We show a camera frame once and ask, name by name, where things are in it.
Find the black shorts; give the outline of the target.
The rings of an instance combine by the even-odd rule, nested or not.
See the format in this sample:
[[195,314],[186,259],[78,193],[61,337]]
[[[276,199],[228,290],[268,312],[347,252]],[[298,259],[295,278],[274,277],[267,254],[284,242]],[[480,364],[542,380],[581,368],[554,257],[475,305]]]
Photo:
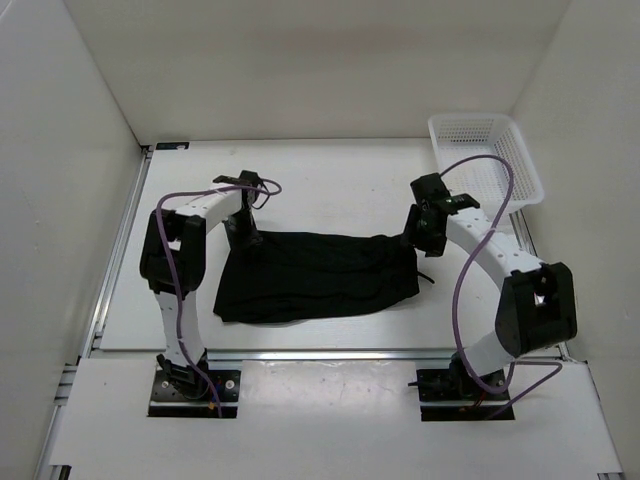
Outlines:
[[416,296],[425,277],[400,236],[264,231],[261,237],[227,257],[213,305],[225,323],[372,314]]

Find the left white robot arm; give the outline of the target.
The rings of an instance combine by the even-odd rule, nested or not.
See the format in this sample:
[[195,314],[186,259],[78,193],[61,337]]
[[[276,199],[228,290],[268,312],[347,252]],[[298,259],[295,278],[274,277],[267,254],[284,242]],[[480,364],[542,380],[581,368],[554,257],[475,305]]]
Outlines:
[[281,192],[253,171],[218,176],[201,191],[173,192],[158,200],[149,216],[139,271],[160,308],[165,350],[157,357],[166,381],[188,400],[219,402],[208,368],[197,311],[197,290],[207,264],[207,236],[218,225],[229,247],[253,252],[262,242],[253,209],[260,197]]

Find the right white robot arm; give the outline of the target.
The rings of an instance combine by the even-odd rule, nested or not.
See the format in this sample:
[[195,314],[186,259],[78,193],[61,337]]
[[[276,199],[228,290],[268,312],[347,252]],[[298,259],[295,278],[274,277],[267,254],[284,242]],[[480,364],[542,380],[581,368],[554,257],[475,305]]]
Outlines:
[[546,263],[521,250],[497,231],[475,199],[451,194],[439,174],[424,175],[410,188],[415,202],[404,240],[428,257],[440,257],[447,243],[456,244],[468,255],[461,272],[478,265],[500,291],[493,329],[466,346],[458,308],[464,280],[457,279],[451,308],[456,352],[449,367],[450,390],[464,400],[482,390],[499,395],[507,387],[490,384],[491,375],[511,374],[520,357],[576,336],[572,272],[562,262]]

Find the white perforated plastic basket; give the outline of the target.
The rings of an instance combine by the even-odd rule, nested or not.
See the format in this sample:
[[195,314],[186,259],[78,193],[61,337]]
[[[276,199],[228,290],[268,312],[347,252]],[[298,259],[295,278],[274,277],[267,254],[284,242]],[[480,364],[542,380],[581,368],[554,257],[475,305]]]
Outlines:
[[523,137],[510,117],[490,113],[438,114],[428,120],[439,171],[451,167],[445,184],[468,193],[493,218],[507,193],[513,192],[505,216],[544,200],[545,192]]

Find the aluminium table frame rail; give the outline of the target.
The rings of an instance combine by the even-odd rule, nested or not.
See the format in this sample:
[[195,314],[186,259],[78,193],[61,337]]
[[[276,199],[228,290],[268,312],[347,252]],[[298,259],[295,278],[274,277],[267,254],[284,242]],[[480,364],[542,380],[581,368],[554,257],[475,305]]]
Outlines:
[[254,170],[283,192],[257,213],[267,230],[395,234],[409,185],[435,167],[426,140],[194,142],[156,150],[111,275],[101,335],[81,360],[50,462],[72,479],[618,479],[622,468],[588,367],[562,371],[515,405],[511,421],[425,422],[410,387],[454,343],[449,308],[464,259],[422,259],[434,278],[390,310],[289,326],[229,325],[212,313],[227,254],[209,237],[198,291],[203,340],[239,368],[233,419],[147,414],[160,311],[140,277],[146,221],[166,193]]

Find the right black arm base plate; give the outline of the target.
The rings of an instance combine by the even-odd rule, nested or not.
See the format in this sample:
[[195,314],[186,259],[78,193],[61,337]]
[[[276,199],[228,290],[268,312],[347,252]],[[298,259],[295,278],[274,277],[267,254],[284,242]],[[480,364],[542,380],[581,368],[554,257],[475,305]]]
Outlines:
[[456,386],[446,369],[418,369],[407,387],[418,393],[422,422],[510,421],[515,419],[508,391],[489,394],[475,383]]

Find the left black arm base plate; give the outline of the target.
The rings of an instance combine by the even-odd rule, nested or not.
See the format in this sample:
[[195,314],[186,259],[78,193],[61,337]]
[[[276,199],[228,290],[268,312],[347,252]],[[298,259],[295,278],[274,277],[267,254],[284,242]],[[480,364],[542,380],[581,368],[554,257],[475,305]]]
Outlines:
[[206,382],[184,393],[171,384],[167,375],[157,370],[150,393],[148,417],[235,419],[241,387],[240,370],[213,370],[210,379],[220,400],[220,407],[210,407],[213,395]]

